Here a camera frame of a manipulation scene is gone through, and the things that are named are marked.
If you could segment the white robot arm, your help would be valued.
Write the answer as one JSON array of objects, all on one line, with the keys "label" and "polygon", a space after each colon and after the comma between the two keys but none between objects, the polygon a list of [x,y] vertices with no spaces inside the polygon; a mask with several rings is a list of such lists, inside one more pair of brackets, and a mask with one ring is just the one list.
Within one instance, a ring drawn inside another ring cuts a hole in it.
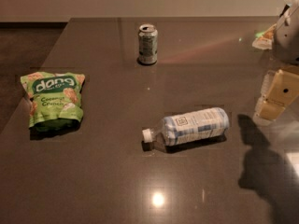
[{"label": "white robot arm", "polygon": [[252,46],[271,50],[281,63],[277,70],[266,72],[255,106],[253,121],[266,126],[299,97],[299,0],[287,4],[278,21],[262,32]]}]

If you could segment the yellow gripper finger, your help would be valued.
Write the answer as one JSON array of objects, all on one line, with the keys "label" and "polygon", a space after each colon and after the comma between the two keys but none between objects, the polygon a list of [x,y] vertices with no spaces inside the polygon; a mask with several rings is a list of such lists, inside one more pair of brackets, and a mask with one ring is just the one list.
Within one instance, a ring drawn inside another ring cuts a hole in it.
[{"label": "yellow gripper finger", "polygon": [[285,66],[269,70],[261,87],[261,96],[255,106],[255,123],[272,123],[299,96],[299,67]]}]

